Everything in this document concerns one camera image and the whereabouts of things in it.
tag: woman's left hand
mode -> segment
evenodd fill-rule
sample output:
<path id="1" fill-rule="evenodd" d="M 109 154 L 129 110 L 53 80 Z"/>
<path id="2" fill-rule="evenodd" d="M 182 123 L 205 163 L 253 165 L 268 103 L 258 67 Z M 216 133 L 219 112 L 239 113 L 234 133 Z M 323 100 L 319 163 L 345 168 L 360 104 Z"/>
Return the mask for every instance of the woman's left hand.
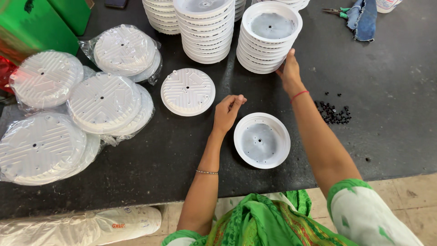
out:
<path id="1" fill-rule="evenodd" d="M 231 129 L 240 106 L 247 102 L 243 95 L 228 95 L 215 107 L 213 132 L 223 137 Z"/>

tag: green saree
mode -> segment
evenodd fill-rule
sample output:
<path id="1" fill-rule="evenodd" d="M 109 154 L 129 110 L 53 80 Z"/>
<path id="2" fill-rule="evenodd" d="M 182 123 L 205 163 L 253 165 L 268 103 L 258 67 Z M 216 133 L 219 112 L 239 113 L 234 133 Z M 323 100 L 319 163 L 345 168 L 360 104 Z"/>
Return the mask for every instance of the green saree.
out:
<path id="1" fill-rule="evenodd" d="M 281 195 L 285 195 L 297 211 L 283 201 L 253 193 L 219 219 L 209 235 L 180 230 L 165 238 L 161 245 L 183 237 L 195 239 L 193 246 L 356 245 L 311 219 L 311 201 L 305 190 Z"/>

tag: green and white garment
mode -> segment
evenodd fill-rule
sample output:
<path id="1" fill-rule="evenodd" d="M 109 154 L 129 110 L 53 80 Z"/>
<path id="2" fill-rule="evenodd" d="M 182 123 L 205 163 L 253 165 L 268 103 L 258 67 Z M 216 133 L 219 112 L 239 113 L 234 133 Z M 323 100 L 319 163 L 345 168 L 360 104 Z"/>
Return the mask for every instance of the green and white garment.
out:
<path id="1" fill-rule="evenodd" d="M 161 246 L 423 245 L 362 180 L 335 184 L 327 206 L 338 234 L 311 219 L 311 200 L 305 190 L 221 199 L 215 211 L 221 219 L 209 235 L 180 230 Z"/>

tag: forearm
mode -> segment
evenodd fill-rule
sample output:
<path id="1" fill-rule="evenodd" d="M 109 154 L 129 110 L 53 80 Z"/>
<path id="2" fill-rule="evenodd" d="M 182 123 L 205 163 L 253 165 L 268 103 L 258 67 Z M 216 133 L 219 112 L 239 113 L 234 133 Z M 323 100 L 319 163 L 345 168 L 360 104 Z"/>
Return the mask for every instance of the forearm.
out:
<path id="1" fill-rule="evenodd" d="M 327 196 L 329 188 L 343 179 L 361 179 L 352 158 L 322 119 L 309 93 L 297 96 L 292 106 L 308 161 L 323 194 Z"/>
<path id="2" fill-rule="evenodd" d="M 211 133 L 198 166 L 199 171 L 219 171 L 220 147 L 223 138 L 223 134 L 214 131 Z M 187 229 L 200 235 L 207 235 L 211 230 L 218 189 L 219 176 L 217 174 L 196 172 L 182 208 L 177 230 Z"/>

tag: gold bracelet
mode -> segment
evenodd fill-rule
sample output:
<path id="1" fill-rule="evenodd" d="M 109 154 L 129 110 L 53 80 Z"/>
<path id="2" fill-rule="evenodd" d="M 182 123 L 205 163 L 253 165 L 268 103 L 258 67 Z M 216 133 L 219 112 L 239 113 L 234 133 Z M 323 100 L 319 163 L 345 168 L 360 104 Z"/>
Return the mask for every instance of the gold bracelet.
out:
<path id="1" fill-rule="evenodd" d="M 199 171 L 197 169 L 196 169 L 196 172 L 207 173 L 207 174 L 219 174 L 218 172 L 204 172 L 204 171 Z"/>

